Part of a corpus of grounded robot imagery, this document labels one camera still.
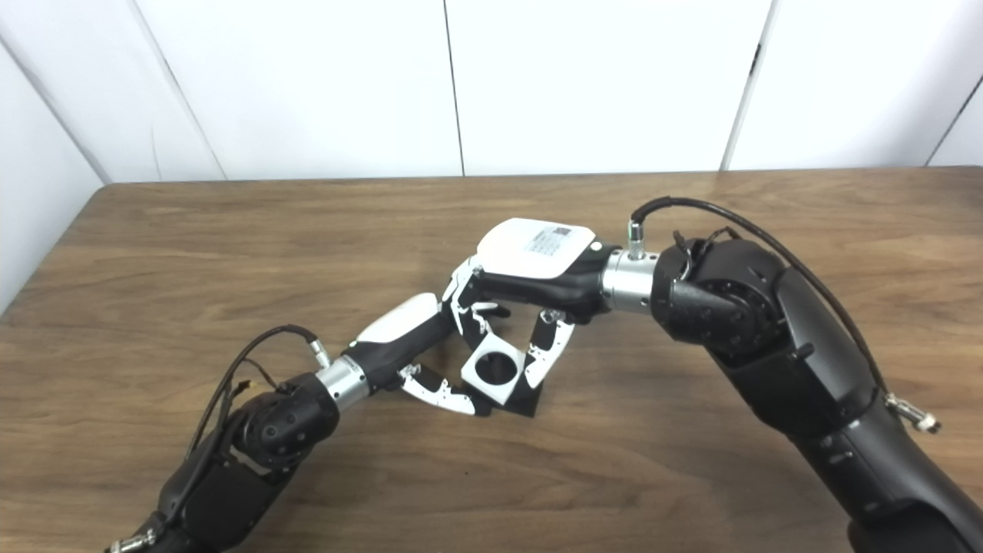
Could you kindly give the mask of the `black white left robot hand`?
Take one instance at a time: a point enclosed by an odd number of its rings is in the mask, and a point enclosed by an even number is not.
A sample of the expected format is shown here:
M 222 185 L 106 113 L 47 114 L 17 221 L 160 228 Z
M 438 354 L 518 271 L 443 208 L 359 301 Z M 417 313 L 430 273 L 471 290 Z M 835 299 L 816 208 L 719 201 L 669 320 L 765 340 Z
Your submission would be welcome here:
M 492 406 L 453 385 L 418 362 L 418 357 L 457 332 L 452 316 L 433 293 L 408 298 L 367 326 L 341 360 L 359 372 L 369 396 L 379 391 L 407 392 L 427 405 L 464 416 L 488 417 Z

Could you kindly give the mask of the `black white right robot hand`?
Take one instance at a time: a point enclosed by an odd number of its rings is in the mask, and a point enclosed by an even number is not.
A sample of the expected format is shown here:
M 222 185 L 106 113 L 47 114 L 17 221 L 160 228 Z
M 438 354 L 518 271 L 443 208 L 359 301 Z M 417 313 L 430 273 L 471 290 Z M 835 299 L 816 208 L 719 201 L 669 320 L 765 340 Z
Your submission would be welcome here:
M 496 405 L 537 392 L 573 330 L 611 311 L 604 273 L 618 247 L 580 225 L 509 218 L 456 267 L 442 305 L 472 350 L 468 385 Z M 496 335 L 489 317 L 505 302 L 536 306 L 526 349 Z

